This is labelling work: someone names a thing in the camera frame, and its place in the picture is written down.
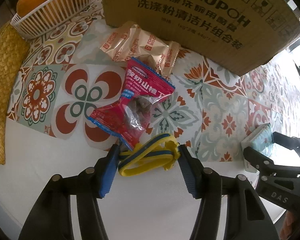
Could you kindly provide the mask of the person right hand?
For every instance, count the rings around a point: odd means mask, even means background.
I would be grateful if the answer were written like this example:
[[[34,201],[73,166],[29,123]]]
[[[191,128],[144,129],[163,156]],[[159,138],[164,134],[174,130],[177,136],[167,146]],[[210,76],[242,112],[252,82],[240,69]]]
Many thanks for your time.
[[[287,211],[283,226],[279,234],[279,238],[283,240],[287,239],[299,239],[300,240],[300,216]]]

